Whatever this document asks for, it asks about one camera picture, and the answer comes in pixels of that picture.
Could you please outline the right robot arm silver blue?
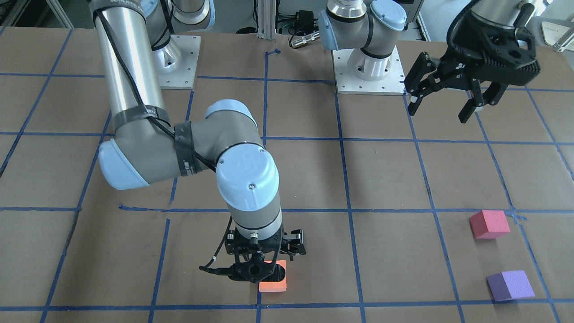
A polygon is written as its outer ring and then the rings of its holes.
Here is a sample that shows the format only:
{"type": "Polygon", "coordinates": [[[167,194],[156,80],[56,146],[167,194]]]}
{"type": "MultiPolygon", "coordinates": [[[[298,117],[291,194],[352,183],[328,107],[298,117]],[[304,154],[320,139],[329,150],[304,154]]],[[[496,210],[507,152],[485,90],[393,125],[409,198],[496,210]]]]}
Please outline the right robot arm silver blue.
{"type": "Polygon", "coordinates": [[[301,229],[283,230],[279,172],[248,108],[219,100],[202,121],[171,125],[158,74],[183,68],[174,32],[209,27],[211,0],[90,0],[110,92],[115,136],[99,145],[99,164],[117,190],[210,169],[235,229],[220,243],[235,262],[201,271],[235,281],[281,282],[279,254],[304,255],[301,229]]]}

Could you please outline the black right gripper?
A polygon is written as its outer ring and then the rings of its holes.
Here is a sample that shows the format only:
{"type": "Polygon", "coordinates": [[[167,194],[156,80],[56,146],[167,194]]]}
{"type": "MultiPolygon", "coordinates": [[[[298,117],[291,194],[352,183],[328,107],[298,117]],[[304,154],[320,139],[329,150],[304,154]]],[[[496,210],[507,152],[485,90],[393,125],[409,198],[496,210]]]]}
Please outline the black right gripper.
{"type": "MultiPolygon", "coordinates": [[[[224,237],[224,246],[229,255],[234,255],[235,260],[236,254],[238,254],[240,262],[248,261],[251,258],[250,252],[254,251],[260,251],[264,255],[273,252],[272,262],[276,262],[278,254],[288,255],[290,261],[293,261],[296,255],[307,253],[304,244],[304,231],[297,229],[287,234],[284,227],[280,227],[276,233],[264,240],[259,240],[256,237],[246,238],[238,230],[228,230],[224,237]]],[[[279,283],[285,280],[285,276],[286,263],[277,262],[273,272],[262,282],[279,283]]]]}

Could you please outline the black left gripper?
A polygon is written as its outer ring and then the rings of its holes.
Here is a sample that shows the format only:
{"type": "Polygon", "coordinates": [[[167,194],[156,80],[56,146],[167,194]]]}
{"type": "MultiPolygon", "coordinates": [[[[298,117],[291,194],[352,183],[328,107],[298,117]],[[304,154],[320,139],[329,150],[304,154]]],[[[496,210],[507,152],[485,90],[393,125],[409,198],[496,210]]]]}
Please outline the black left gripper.
{"type": "Polygon", "coordinates": [[[425,96],[443,88],[471,91],[458,114],[466,123],[485,105],[496,105],[508,85],[523,86],[541,71],[533,34],[526,25],[532,0],[472,0],[447,31],[447,51],[441,58],[422,52],[404,80],[414,116],[425,96]],[[484,93],[480,84],[490,82],[484,93]]]}

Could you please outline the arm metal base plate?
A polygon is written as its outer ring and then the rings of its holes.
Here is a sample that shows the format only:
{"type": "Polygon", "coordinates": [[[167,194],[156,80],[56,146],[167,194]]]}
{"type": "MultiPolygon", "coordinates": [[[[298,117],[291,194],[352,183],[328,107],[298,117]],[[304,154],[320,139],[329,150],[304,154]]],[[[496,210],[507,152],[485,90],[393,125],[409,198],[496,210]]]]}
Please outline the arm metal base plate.
{"type": "Polygon", "coordinates": [[[152,51],[160,88],[194,88],[200,45],[199,35],[172,35],[168,45],[152,51]]]}
{"type": "Polygon", "coordinates": [[[369,57],[359,48],[331,53],[339,94],[404,94],[404,70],[396,47],[389,57],[383,59],[369,57]]]}

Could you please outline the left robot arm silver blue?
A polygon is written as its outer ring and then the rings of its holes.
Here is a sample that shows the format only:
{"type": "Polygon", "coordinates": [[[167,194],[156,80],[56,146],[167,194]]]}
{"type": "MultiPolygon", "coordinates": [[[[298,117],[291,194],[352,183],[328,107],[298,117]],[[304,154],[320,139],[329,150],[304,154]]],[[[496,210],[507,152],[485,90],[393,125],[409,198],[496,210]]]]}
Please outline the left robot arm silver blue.
{"type": "MultiPolygon", "coordinates": [[[[418,55],[404,79],[414,116],[425,96],[443,88],[471,92],[461,109],[461,123],[484,105],[496,105],[508,86],[524,86],[540,74],[535,39],[526,25],[535,10],[532,0],[472,0],[455,16],[441,58],[418,55]]],[[[393,0],[329,0],[318,18],[322,44],[328,50],[352,49],[350,67],[364,80],[382,71],[406,24],[406,12],[393,0]]]]}

